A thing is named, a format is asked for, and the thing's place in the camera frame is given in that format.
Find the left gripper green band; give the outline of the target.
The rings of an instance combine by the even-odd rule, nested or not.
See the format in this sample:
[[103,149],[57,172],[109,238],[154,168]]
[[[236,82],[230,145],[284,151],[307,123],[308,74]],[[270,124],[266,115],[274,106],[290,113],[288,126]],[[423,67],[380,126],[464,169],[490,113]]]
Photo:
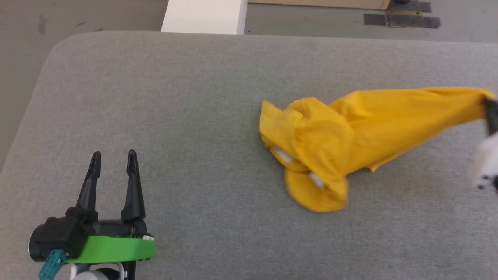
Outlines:
[[[146,210],[137,153],[133,149],[128,152],[126,173],[128,185],[121,220],[142,220]],[[145,234],[143,221],[98,221],[96,192],[100,175],[101,153],[96,151],[76,206],[67,209],[66,217],[50,217],[32,232],[28,253],[33,261],[46,261],[52,250],[65,253],[68,264],[123,263],[155,257],[156,243],[153,237]]]

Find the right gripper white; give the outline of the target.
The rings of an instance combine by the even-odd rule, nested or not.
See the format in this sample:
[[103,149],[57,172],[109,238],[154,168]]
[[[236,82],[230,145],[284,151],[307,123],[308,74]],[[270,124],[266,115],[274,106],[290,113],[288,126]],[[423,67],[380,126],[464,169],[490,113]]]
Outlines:
[[498,103],[489,98],[483,99],[488,137],[477,147],[469,171],[472,186],[484,189],[497,188],[498,177]]

